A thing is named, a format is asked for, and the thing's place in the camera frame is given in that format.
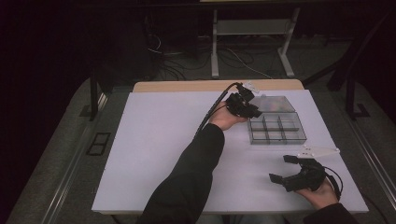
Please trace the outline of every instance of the clear plastic box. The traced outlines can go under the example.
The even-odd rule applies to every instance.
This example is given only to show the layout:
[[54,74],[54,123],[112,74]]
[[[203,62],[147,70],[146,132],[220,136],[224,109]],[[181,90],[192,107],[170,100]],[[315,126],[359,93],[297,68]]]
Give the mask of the clear plastic box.
[[251,103],[262,112],[247,122],[251,144],[302,145],[306,141],[298,114],[285,96],[255,97]]

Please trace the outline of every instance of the white stand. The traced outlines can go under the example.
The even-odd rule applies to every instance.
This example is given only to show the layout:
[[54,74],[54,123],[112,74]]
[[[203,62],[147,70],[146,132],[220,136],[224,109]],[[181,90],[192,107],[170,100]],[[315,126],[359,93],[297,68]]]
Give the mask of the white stand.
[[219,65],[217,55],[218,35],[284,35],[286,38],[283,46],[278,49],[279,58],[288,77],[294,77],[286,52],[289,47],[294,27],[297,22],[300,8],[293,11],[291,19],[285,20],[249,20],[249,21],[218,21],[218,12],[213,14],[213,49],[211,55],[212,77],[219,78]]

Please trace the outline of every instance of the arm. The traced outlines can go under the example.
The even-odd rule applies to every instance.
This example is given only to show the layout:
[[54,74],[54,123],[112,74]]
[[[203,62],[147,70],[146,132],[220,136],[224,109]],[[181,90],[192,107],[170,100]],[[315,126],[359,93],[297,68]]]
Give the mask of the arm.
[[296,192],[304,196],[318,210],[304,218],[305,224],[359,224],[345,207],[338,202],[329,180],[325,179],[316,191],[300,189]]
[[171,174],[155,189],[137,223],[195,223],[201,215],[224,147],[223,131],[246,120],[230,114],[224,104],[220,103]]

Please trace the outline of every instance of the black cable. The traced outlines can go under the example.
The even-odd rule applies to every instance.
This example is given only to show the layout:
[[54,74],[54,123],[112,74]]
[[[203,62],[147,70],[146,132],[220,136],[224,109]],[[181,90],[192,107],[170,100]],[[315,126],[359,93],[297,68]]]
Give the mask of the black cable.
[[212,105],[212,107],[210,107],[209,111],[207,111],[207,113],[206,113],[204,119],[202,120],[200,126],[198,127],[198,130],[197,130],[197,132],[195,133],[195,136],[194,136],[194,137],[196,137],[196,136],[198,135],[198,133],[204,128],[204,126],[206,125],[206,123],[207,123],[207,121],[209,120],[210,116],[213,115],[213,111],[215,110],[216,106],[218,106],[218,104],[221,102],[221,100],[224,98],[224,96],[227,95],[228,90],[229,90],[231,87],[237,86],[237,85],[242,85],[242,84],[239,83],[239,82],[235,82],[235,83],[231,84],[230,86],[228,86],[227,89],[225,89],[225,90],[223,91],[223,93],[222,93],[222,94],[220,95],[220,97],[216,100],[216,102]]
[[183,70],[184,70],[184,69],[188,70],[185,66],[181,65],[181,63],[176,63],[176,62],[171,61],[171,60],[169,60],[169,59],[163,60],[163,64],[167,65],[166,62],[173,63],[173,64],[176,65],[176,67],[181,68],[181,69],[183,69]]
[[180,68],[185,69],[185,70],[198,70],[198,69],[201,69],[201,68],[205,67],[207,65],[207,63],[209,62],[209,59],[210,59],[210,54],[206,57],[204,64],[199,65],[198,67],[194,67],[194,68],[185,67],[185,66],[181,65],[180,63],[176,63],[176,62],[171,61],[171,60],[164,60],[164,61],[165,62],[169,62],[169,63],[174,63],[177,66],[179,66]]
[[121,222],[116,218],[116,216],[111,215],[111,217],[113,218],[114,222],[117,224],[121,224]]
[[379,215],[382,217],[382,219],[384,219],[384,222],[386,224],[389,224],[388,219],[385,217],[385,215],[381,212],[381,210],[379,209],[379,207],[364,193],[361,193],[361,196],[363,196],[364,199],[366,199],[367,201],[369,201],[369,203],[376,209],[376,211],[379,213]]
[[165,74],[165,80],[166,80],[166,75],[167,75],[167,74],[170,74],[170,75],[171,75],[172,77],[174,77],[177,81],[179,81],[178,75],[177,75],[175,72],[169,70],[169,69],[166,68],[166,67],[161,67],[161,69],[163,70],[163,73]]
[[222,109],[224,106],[227,106],[227,105],[222,105],[221,107],[217,108],[215,111],[212,112],[210,117],[212,117],[216,112],[218,112],[218,110]]
[[342,193],[343,189],[344,189],[344,182],[343,182],[343,179],[341,179],[341,176],[339,174],[337,174],[334,170],[330,169],[329,167],[323,166],[323,168],[328,169],[328,170],[332,171],[335,175],[337,175],[337,177],[341,183],[340,193]]
[[163,81],[165,81],[166,77],[163,76],[163,73],[160,71],[159,74],[160,74],[161,78],[163,79]]
[[183,73],[180,72],[180,71],[178,71],[176,68],[174,68],[174,67],[172,67],[172,66],[168,66],[168,65],[165,65],[165,66],[166,66],[168,69],[174,70],[175,73],[179,74],[184,80],[187,80],[186,77],[183,75]]

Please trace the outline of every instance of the white plastic part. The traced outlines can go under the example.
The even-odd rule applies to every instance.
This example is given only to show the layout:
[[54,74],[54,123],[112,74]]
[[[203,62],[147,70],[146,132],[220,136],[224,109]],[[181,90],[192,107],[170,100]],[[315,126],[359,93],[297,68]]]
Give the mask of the white plastic part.
[[340,153],[338,148],[328,147],[309,147],[304,146],[303,149],[297,154],[297,158],[300,159],[314,159],[323,156],[329,156],[332,154]]
[[244,84],[243,84],[243,87],[245,87],[246,89],[248,89],[248,90],[250,90],[250,91],[253,91],[253,92],[255,92],[255,93],[259,93],[259,92],[260,92],[260,90],[257,90],[257,89],[253,86],[253,84],[251,84],[251,81],[248,81],[248,82],[244,83]]

